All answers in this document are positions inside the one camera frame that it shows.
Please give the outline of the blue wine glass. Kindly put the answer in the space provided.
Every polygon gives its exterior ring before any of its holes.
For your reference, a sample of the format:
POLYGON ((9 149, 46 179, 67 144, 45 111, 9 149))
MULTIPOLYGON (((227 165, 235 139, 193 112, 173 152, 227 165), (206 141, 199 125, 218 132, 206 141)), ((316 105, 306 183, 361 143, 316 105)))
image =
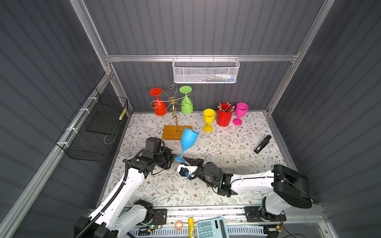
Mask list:
POLYGON ((198 132, 191 130, 189 128, 184 129, 182 133, 182 137, 181 137, 182 151, 180 155, 175 158, 176 161, 180 163, 186 163, 186 160, 184 159, 183 154, 187 149, 191 148, 195 144, 198 136, 199 136, 198 132))

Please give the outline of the gold rack with wooden base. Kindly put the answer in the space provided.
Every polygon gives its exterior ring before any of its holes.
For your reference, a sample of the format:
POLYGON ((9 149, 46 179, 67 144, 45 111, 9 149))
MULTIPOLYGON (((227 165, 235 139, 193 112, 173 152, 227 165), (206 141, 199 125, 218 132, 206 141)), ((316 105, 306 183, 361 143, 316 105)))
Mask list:
POLYGON ((169 96, 164 90, 162 90, 162 93, 159 95, 159 99, 163 100, 166 104, 167 113, 169 113, 175 120, 174 126, 164 126, 164 131, 162 135, 163 140, 180 140, 185 128, 189 128, 192 130, 192 126, 178 125, 178 115, 176 106, 181 106, 182 99, 185 95, 180 92, 180 89, 176 85, 170 85, 169 90, 172 91, 173 89, 175 89, 175 93, 173 93, 172 96, 169 96))

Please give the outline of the red-orange wine glass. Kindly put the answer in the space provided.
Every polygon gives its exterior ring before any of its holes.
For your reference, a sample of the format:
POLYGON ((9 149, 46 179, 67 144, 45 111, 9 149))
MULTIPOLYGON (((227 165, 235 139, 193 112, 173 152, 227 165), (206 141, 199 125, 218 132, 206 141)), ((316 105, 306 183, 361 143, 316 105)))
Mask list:
POLYGON ((159 99, 159 95, 162 93, 162 89, 160 88, 153 88, 150 90, 149 94, 151 96, 156 97, 155 100, 153 100, 150 103, 150 107, 154 109, 155 114, 157 116, 164 116, 167 113, 166 104, 163 100, 159 99))

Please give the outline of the yellow wine glass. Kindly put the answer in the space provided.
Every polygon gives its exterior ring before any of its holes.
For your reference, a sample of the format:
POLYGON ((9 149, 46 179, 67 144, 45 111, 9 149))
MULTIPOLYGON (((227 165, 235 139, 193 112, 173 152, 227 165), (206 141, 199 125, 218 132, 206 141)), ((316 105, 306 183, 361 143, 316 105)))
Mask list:
POLYGON ((205 109, 203 111, 203 118, 206 125, 203 127, 205 132, 212 132, 213 126, 211 125, 214 122, 216 112, 213 109, 205 109))

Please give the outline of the pink wine glass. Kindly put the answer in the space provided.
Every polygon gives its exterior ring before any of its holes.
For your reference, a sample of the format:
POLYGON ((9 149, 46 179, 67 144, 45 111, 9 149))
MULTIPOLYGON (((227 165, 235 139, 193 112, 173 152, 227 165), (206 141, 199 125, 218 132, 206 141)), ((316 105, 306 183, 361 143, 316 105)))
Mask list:
POLYGON ((240 126, 242 124, 241 118, 247 113, 248 109, 249 109, 249 106, 246 103, 241 102, 237 104, 236 106, 237 118, 233 120, 234 125, 240 126))

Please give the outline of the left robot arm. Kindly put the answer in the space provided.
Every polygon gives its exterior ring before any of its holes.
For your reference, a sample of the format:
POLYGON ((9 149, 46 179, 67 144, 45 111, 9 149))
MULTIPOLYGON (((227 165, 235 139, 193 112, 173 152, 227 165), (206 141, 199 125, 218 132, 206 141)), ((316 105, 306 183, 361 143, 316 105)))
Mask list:
POLYGON ((153 205, 139 200, 124 215, 122 211, 138 187, 155 167, 170 169, 175 155, 165 142, 150 137, 145 148, 132 159, 123 160, 125 172, 107 198, 88 217, 80 217, 74 224, 76 238, 122 238, 139 223, 149 223, 153 205))

